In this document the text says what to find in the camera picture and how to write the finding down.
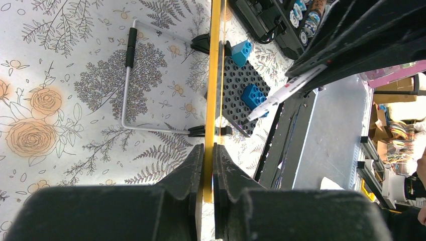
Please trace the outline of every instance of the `gray metal surface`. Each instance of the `gray metal surface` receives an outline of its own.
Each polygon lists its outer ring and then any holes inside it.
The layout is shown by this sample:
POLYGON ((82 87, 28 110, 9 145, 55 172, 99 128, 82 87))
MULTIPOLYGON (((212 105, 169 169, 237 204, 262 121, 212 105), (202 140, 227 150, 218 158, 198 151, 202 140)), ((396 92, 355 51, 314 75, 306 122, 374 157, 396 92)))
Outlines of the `gray metal surface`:
POLYGON ((324 177, 349 188, 367 93, 357 77, 326 86, 317 95, 294 189, 319 189, 324 177))

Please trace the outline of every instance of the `yellow object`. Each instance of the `yellow object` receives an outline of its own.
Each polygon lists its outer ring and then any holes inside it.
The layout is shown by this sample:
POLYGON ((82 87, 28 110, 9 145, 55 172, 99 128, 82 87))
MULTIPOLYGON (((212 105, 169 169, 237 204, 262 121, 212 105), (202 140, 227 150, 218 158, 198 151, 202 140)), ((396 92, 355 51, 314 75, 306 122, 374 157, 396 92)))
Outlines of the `yellow object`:
POLYGON ((212 203, 211 177, 213 175, 212 156, 215 144, 215 121, 222 116, 222 87, 223 84, 223 41, 225 37, 226 0, 211 1, 210 21, 210 60, 208 64, 207 111, 205 120, 205 150, 203 169, 203 199, 212 203))
POLYGON ((374 199, 376 198, 376 196, 374 196, 374 193, 369 193, 367 192, 367 189, 365 189, 365 181, 364 179, 362 179, 361 181, 361 191, 368 197, 368 199, 370 201, 374 201, 374 199))

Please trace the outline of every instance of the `black foam grip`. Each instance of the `black foam grip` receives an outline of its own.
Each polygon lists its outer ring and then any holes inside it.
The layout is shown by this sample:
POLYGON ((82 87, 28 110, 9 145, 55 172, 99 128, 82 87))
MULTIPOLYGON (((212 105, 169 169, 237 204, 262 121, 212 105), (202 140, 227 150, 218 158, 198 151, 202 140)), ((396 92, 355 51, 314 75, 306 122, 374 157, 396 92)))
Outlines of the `black foam grip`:
POLYGON ((127 46, 126 67, 133 68, 134 59, 135 59, 135 48, 131 46, 127 46))
POLYGON ((127 40, 127 46, 136 48, 136 38, 138 37, 138 30, 135 28, 130 28, 129 30, 129 39, 127 40))

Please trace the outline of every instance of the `person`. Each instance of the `person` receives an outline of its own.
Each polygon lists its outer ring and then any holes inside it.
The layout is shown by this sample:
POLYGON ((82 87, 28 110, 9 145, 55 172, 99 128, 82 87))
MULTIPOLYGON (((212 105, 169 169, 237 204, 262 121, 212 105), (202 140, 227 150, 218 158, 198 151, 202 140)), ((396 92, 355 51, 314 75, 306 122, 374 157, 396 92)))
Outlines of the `person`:
MULTIPOLYGON (((413 176, 419 177, 423 185, 426 183, 426 158, 417 161, 417 170, 413 176)), ((421 209, 412 206, 402 213, 388 209, 380 211, 394 241, 426 240, 426 206, 421 209)))

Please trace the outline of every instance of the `white marker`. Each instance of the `white marker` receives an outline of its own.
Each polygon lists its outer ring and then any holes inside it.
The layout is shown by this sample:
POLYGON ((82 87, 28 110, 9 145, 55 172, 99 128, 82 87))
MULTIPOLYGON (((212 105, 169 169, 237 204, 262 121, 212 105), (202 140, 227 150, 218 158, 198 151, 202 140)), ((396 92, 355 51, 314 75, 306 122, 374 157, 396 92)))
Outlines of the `white marker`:
POLYGON ((279 105, 280 103, 288 99, 291 95, 298 92, 311 79, 313 79, 315 76, 317 76, 326 68, 327 68, 326 65, 321 64, 306 73, 303 73, 297 77, 292 78, 277 92, 275 92, 273 95, 268 97, 258 107, 254 108, 254 110, 247 116, 247 120, 252 121, 256 118, 263 116, 266 112, 268 112, 271 109, 271 107, 275 105, 279 105))

